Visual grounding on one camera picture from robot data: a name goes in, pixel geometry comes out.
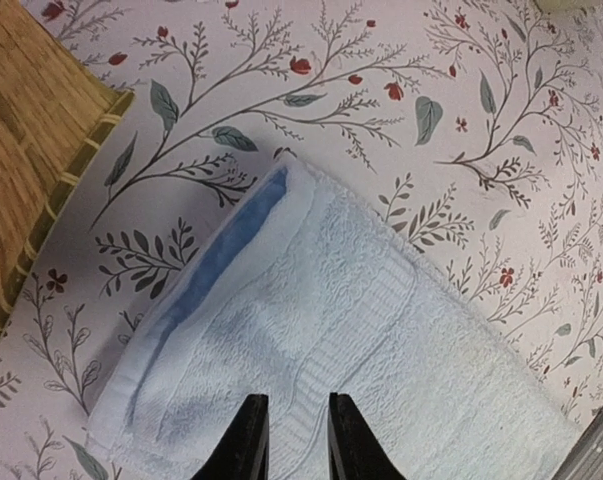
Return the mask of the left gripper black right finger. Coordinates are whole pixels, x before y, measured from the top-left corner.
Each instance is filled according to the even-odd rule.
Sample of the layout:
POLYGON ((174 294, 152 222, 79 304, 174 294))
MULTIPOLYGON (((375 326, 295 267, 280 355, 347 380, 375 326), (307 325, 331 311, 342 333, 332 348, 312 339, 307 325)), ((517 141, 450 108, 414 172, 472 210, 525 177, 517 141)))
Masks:
POLYGON ((329 395, 328 451, 331 479, 405 479, 347 394, 329 395))

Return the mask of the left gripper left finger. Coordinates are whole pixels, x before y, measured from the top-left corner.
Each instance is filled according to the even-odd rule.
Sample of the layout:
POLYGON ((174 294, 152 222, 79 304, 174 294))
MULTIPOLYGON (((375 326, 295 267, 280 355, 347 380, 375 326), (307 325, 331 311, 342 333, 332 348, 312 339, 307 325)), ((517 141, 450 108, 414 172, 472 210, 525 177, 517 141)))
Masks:
POLYGON ((250 394, 192 480, 266 480, 269 468, 269 401, 250 394))

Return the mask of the light blue towel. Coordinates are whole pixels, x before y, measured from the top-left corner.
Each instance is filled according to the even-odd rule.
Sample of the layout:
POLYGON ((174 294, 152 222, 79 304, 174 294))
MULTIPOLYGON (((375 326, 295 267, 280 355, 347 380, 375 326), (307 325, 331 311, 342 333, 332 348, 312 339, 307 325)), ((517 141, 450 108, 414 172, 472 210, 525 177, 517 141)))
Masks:
POLYGON ((334 392, 410 479, 549 479, 580 436, 412 247, 289 158, 146 312, 86 448, 147 479, 184 479, 244 399, 264 394, 271 477, 323 479, 334 392))

